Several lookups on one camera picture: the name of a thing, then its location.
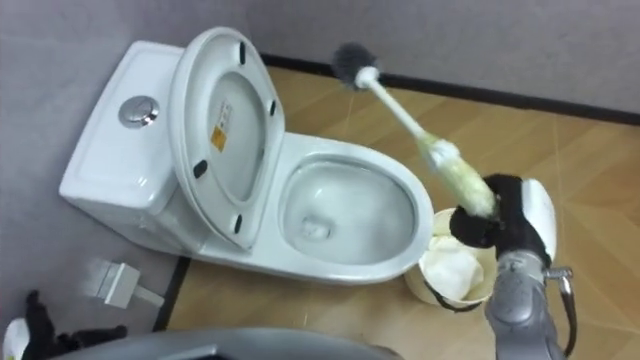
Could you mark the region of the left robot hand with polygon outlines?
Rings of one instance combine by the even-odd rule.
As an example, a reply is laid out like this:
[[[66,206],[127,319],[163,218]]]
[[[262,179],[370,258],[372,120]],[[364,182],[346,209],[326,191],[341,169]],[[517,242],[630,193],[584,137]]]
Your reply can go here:
[[[81,329],[57,333],[40,292],[31,290],[25,297],[25,313],[6,327],[2,340],[3,360],[52,359],[81,349],[124,339],[125,325],[110,328]]]

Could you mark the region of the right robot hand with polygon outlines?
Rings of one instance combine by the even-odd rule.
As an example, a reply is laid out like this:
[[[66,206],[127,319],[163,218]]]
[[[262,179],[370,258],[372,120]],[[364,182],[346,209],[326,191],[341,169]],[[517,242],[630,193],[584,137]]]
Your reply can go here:
[[[484,181],[497,198],[496,218],[471,216],[458,206],[449,222],[451,235],[469,247],[494,248],[496,259],[509,252],[531,252],[542,260],[545,268],[549,268],[552,259],[523,211],[524,180],[515,175],[495,173],[484,177]]]

